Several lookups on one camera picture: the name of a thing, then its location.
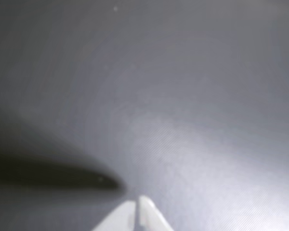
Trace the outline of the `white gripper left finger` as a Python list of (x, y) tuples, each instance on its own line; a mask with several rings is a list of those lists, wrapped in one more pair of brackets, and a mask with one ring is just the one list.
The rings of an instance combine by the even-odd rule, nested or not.
[(136, 202), (125, 201), (113, 209), (93, 231), (133, 231), (135, 217)]

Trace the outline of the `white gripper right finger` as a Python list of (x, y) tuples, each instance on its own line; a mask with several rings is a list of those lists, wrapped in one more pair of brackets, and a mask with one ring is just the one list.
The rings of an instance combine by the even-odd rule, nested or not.
[(139, 224), (146, 231), (174, 231), (154, 202), (145, 195), (139, 197)]

